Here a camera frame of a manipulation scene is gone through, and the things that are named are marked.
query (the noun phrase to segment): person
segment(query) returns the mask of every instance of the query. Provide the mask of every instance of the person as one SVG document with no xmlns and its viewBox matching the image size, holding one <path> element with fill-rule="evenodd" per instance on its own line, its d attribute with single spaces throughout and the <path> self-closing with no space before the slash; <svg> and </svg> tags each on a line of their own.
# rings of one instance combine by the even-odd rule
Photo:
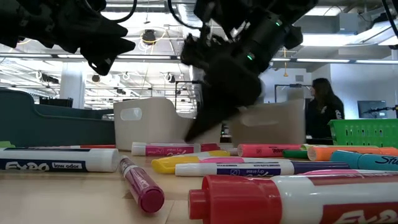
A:
<svg viewBox="0 0 398 224">
<path fill-rule="evenodd" d="M 343 102 L 333 92 L 326 78 L 312 82 L 311 94 L 314 99 L 308 104 L 305 113 L 307 135 L 312 138 L 331 138 L 330 120 L 344 119 Z"/>
</svg>

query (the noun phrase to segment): magenta marker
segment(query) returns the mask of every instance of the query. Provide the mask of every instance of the magenta marker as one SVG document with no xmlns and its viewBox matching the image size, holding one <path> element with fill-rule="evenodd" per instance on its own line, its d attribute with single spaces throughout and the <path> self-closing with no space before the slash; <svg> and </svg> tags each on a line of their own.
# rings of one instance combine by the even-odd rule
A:
<svg viewBox="0 0 398 224">
<path fill-rule="evenodd" d="M 398 171 L 381 171 L 381 170 L 315 170 L 306 172 L 303 175 L 335 175 L 335 174 L 386 174 L 386 173 L 398 173 Z"/>
<path fill-rule="evenodd" d="M 163 190 L 127 156 L 122 156 L 120 167 L 138 206 L 146 213 L 159 211 L 164 203 Z"/>
<path fill-rule="evenodd" d="M 131 154 L 133 156 L 176 156 L 189 153 L 219 150 L 217 144 L 170 144 L 133 142 Z"/>
</svg>

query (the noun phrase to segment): desk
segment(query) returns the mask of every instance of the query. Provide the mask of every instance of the desk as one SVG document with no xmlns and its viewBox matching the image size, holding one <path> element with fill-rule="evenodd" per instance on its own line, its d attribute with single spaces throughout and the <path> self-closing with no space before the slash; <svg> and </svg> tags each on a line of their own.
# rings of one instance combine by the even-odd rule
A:
<svg viewBox="0 0 398 224">
<path fill-rule="evenodd" d="M 156 157 L 132 157 L 163 189 L 166 201 L 144 215 L 120 170 L 109 173 L 0 172 L 0 224 L 199 224 L 188 218 L 188 191 L 202 177 L 157 174 Z"/>
</svg>

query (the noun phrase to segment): ceiling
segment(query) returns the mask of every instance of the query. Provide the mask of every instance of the ceiling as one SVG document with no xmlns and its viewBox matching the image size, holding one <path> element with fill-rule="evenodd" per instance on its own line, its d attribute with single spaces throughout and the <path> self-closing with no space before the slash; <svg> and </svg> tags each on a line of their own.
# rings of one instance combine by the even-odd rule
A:
<svg viewBox="0 0 398 224">
<path fill-rule="evenodd" d="M 132 1 L 127 0 L 107 0 L 108 7 L 102 14 L 108 19 L 118 19 L 124 17 L 130 10 Z M 192 0 L 173 0 L 176 11 L 180 17 L 189 24 L 198 24 L 200 21 L 192 17 L 192 9 L 196 1 Z M 174 18 L 167 13 L 164 1 L 148 0 L 139 1 L 134 15 L 126 22 L 121 23 L 128 29 L 127 40 L 134 41 L 136 48 L 126 53 L 127 55 L 179 55 L 183 47 L 183 38 L 193 32 L 186 27 L 182 27 Z M 368 20 L 380 15 L 381 2 L 378 0 L 363 1 L 338 1 L 320 0 L 319 5 L 310 11 L 306 17 L 326 18 L 330 20 L 339 14 L 346 13 L 357 15 L 363 13 L 359 18 L 360 27 L 369 27 Z M 211 23 L 213 33 L 224 36 L 221 28 L 214 22 Z M 304 24 L 303 29 L 312 28 L 312 24 Z M 153 47 L 144 45 L 141 35 L 147 29 L 155 31 L 157 42 Z M 388 46 L 380 46 L 377 43 L 362 42 L 353 39 L 359 35 L 355 34 L 305 34 L 304 42 L 290 50 L 280 50 L 277 57 L 297 57 L 297 58 L 385 58 L 391 54 Z M 342 44 L 328 46 L 335 41 L 342 41 Z M 58 46 L 52 49 L 44 47 L 35 40 L 25 40 L 15 49 L 0 46 L 0 53 L 15 54 L 65 54 Z M 59 85 L 48 84 L 40 81 L 41 74 L 50 75 L 61 79 L 63 59 L 41 59 L 29 60 L 26 58 L 0 58 L 0 86 L 22 85 L 25 88 L 20 90 L 28 91 L 34 96 L 58 97 Z M 93 82 L 95 72 L 87 66 L 83 59 L 76 59 L 75 62 L 82 63 L 83 74 L 86 76 L 86 104 L 87 108 L 102 109 L 112 107 L 112 102 L 121 101 L 126 98 L 145 98 L 150 96 L 166 96 L 174 100 L 175 84 L 167 81 L 167 74 L 174 75 L 177 81 L 190 81 L 189 68 L 181 63 L 164 60 L 156 63 L 149 63 L 145 60 L 134 62 L 116 61 L 111 69 L 111 76 L 102 77 L 100 82 Z M 312 72 L 322 66 L 319 63 L 282 63 L 275 62 L 274 69 L 278 68 L 304 68 L 307 72 Z M 113 88 L 118 86 L 124 90 L 130 88 L 125 95 L 116 93 Z M 195 110 L 195 90 L 189 84 L 182 88 L 178 97 L 180 112 L 191 112 Z"/>
</svg>

